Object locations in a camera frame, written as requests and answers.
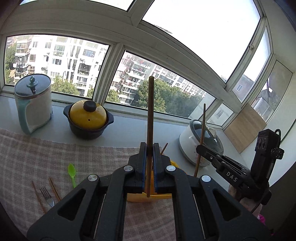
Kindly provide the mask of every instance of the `metal fork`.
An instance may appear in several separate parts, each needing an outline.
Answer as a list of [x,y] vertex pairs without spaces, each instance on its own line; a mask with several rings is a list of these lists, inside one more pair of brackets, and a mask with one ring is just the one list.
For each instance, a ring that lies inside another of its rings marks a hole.
[[46,187],[42,186],[40,188],[40,191],[45,199],[45,201],[51,206],[54,206],[54,200],[52,199],[52,196],[49,194],[48,190],[46,189]]

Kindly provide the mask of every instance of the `checkered cloth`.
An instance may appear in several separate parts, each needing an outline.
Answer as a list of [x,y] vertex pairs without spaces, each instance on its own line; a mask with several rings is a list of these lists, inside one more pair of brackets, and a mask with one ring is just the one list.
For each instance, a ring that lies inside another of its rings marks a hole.
[[[42,215],[31,185],[33,180],[43,205],[49,209],[39,188],[44,185],[56,198],[49,185],[52,177],[59,195],[72,189],[68,165],[77,171],[76,184],[89,174],[111,174],[127,164],[139,148],[114,148],[56,143],[0,129],[0,201],[7,214],[26,234]],[[173,205],[170,199],[152,203],[131,203],[126,206],[124,240],[175,240]]]

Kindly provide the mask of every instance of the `green spoon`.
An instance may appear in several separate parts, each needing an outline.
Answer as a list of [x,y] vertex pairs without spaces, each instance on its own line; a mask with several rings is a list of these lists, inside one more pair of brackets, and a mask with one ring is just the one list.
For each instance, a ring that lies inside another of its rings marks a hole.
[[76,187],[76,184],[75,184],[75,175],[76,175],[76,170],[75,170],[75,167],[73,166],[72,163],[69,164],[68,166],[68,173],[70,175],[70,177],[72,178],[72,182],[73,182],[73,187],[75,188]]

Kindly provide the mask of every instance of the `metal screw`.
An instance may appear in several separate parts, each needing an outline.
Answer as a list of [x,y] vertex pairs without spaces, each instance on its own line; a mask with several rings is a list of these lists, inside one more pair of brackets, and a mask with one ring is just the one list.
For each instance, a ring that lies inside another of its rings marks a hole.
[[126,172],[130,172],[133,170],[133,167],[130,166],[130,165],[126,165],[124,168],[123,168]]
[[211,180],[211,177],[208,176],[208,175],[203,175],[202,180],[207,183],[207,182],[209,182]]
[[91,174],[87,178],[89,181],[94,182],[98,179],[98,176],[96,174]]
[[175,166],[172,166],[172,165],[169,165],[166,167],[166,169],[169,171],[169,172],[173,172],[176,170],[176,167]]

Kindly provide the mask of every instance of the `wooden chopstick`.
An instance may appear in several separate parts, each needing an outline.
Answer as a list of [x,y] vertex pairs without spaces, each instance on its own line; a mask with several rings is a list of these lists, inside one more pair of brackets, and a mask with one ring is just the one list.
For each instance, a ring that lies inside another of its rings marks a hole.
[[165,144],[165,147],[163,148],[163,150],[161,151],[161,155],[163,154],[163,152],[165,151],[166,147],[167,147],[168,143]]
[[54,182],[52,181],[52,178],[49,177],[49,184],[52,187],[52,191],[54,192],[54,195],[56,196],[57,200],[60,201],[61,198],[59,197],[59,194],[57,193],[57,189],[55,188]]
[[36,194],[37,200],[38,200],[38,202],[39,202],[39,204],[40,204],[40,206],[41,206],[41,208],[42,208],[42,211],[44,212],[44,214],[46,214],[47,211],[46,211],[45,207],[43,206],[43,204],[42,204],[42,202],[41,202],[41,199],[40,199],[40,197],[39,197],[39,195],[38,195],[38,192],[36,191],[36,187],[35,187],[35,184],[34,184],[33,181],[32,181],[32,186],[33,186],[33,188],[34,188],[34,191],[35,191],[35,194]]
[[154,111],[154,77],[148,82],[148,120],[147,120],[147,197],[150,197],[150,182],[153,154],[153,111]]
[[[200,145],[203,144],[204,136],[205,136],[205,103],[204,103],[204,112],[203,112],[203,115],[202,115],[202,133],[200,135]],[[199,166],[200,166],[200,154],[197,155],[197,161],[196,161],[196,165],[195,165],[194,177],[197,176]]]

